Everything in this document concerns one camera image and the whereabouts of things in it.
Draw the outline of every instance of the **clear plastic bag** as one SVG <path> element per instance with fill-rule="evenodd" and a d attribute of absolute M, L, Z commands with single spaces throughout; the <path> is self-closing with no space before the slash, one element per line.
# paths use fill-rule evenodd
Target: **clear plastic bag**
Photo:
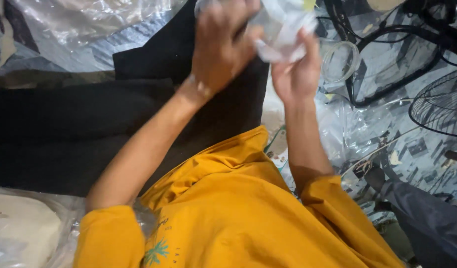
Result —
<path fill-rule="evenodd" d="M 47 260 L 51 260 L 54 257 L 54 252 L 58 245 L 66 243 L 71 225 L 75 222 L 76 212 L 74 207 L 80 198 L 0 188 L 0 205 L 3 204 L 4 200 L 16 200 L 15 197 L 19 197 L 18 203 L 15 204 L 30 204 L 32 207 L 49 208 L 59 219 L 59 225 L 56 226 L 57 221 L 54 221 L 54 216 L 51 217 L 51 213 L 45 214 L 47 217 L 41 220 L 41 223 L 43 223 L 41 228 L 33 230 L 42 231 L 50 226 L 55 231 L 49 232 L 45 236 L 45 241 L 48 244 L 45 247 L 39 247 L 41 245 L 39 243 L 42 243 L 42 241 L 38 241 L 35 237 L 31 237 L 32 242 L 27 240 L 28 237 L 19 237 L 19 234 L 24 232 L 24 230 L 19 229 L 19 224 L 24 224 L 25 222 L 19 222 L 20 218 L 18 217 L 20 215 L 15 213 L 15 210 L 18 210 L 17 207 L 4 207 L 0 211 L 0 268 L 45 267 Z M 31 258 L 31 264 L 25 263 L 25 260 L 28 260 L 29 257 Z"/>
<path fill-rule="evenodd" d="M 196 16 L 209 3 L 223 0 L 198 0 Z M 303 27 L 313 33 L 318 26 L 314 11 L 304 9 L 302 0 L 261 0 L 262 9 L 249 24 L 263 26 L 265 37 L 257 40 L 258 54 L 265 62 L 295 62 L 306 54 L 303 44 L 297 41 L 297 33 Z"/>
<path fill-rule="evenodd" d="M 44 33 L 70 49 L 86 45 L 183 0 L 11 0 Z"/>

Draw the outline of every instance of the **floor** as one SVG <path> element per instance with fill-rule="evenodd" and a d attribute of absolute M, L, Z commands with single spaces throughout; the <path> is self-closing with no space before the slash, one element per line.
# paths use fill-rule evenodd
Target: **floor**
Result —
<path fill-rule="evenodd" d="M 53 87 L 111 80 L 114 78 L 111 55 L 142 46 L 172 18 L 184 2 L 172 0 L 171 5 L 152 13 L 143 22 L 95 40 L 87 46 L 71 49 L 56 42 L 47 32 L 40 31 L 41 25 L 37 21 L 20 13 L 19 16 L 27 18 L 27 25 L 19 25 L 18 29 L 26 34 L 16 37 L 19 41 L 15 42 L 16 54 L 0 68 L 0 77 L 3 77 L 0 78 L 0 85 L 12 88 L 39 83 Z M 152 0 L 152 3 L 168 2 Z M 365 0 L 345 0 L 343 3 L 354 31 L 361 36 L 376 30 L 380 21 L 387 16 L 386 13 L 369 9 Z M 326 16 L 324 3 L 318 1 L 318 6 L 318 15 Z M 18 21 L 18 12 L 14 8 L 7 3 L 6 11 L 11 13 L 13 10 L 11 14 L 16 14 L 9 21 Z M 409 22 L 418 23 L 415 17 L 408 18 L 397 11 L 387 19 L 388 25 Z M 322 21 L 317 34 L 339 39 L 330 21 Z M 382 38 L 397 40 L 399 36 L 389 34 Z M 374 93 L 380 87 L 412 72 L 420 64 L 425 64 L 434 49 L 433 45 L 418 38 L 408 38 L 396 44 L 369 45 L 362 51 L 363 61 L 355 73 L 357 99 Z M 446 57 L 457 62 L 454 55 L 446 53 Z M 321 79 L 316 104 L 323 146 L 337 172 L 343 174 L 344 189 L 374 223 L 389 219 L 392 215 L 373 212 L 373 201 L 378 197 L 365 181 L 358 179 L 351 171 L 361 159 L 378 163 L 388 177 L 408 181 L 430 193 L 452 193 L 457 198 L 457 163 L 446 161 L 444 157 L 447 150 L 457 151 L 457 138 L 417 128 L 407 114 L 411 101 L 401 100 L 415 97 L 426 85 L 454 70 L 455 67 L 441 62 L 429 74 L 365 109 L 350 106 L 343 84 L 327 84 Z M 284 124 L 283 105 L 271 81 L 268 82 L 262 122 L 267 125 L 271 137 Z M 382 149 L 370 155 L 380 147 Z M 281 172 L 294 192 L 288 165 Z"/>

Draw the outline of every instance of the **electric fan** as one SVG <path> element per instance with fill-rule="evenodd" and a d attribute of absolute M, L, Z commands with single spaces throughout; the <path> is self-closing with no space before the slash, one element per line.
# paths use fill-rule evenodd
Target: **electric fan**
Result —
<path fill-rule="evenodd" d="M 457 70 L 422 89 L 409 116 L 423 128 L 457 137 Z"/>

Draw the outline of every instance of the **black trousers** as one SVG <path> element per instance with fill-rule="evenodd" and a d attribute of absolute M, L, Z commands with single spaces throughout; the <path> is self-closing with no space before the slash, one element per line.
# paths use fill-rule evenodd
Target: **black trousers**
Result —
<path fill-rule="evenodd" d="M 196 0 L 143 47 L 114 55 L 116 81 L 53 90 L 0 90 L 0 186 L 84 197 L 137 129 L 189 74 Z M 268 65 L 254 59 L 203 107 L 145 192 L 172 168 L 260 125 Z"/>

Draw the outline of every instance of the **person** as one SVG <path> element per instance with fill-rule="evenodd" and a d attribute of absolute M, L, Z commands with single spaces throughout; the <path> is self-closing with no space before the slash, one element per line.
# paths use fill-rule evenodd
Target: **person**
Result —
<path fill-rule="evenodd" d="M 141 198 L 157 218 L 145 239 L 132 204 L 192 116 L 256 56 L 254 40 L 263 28 L 236 33 L 259 8 L 259 0 L 228 0 L 200 14 L 192 74 L 87 197 L 75 268 L 403 267 L 342 190 L 321 146 L 313 100 L 319 43 L 303 29 L 298 39 L 306 56 L 272 65 L 302 202 L 263 153 L 268 134 L 260 126 L 202 151 L 155 183 Z"/>

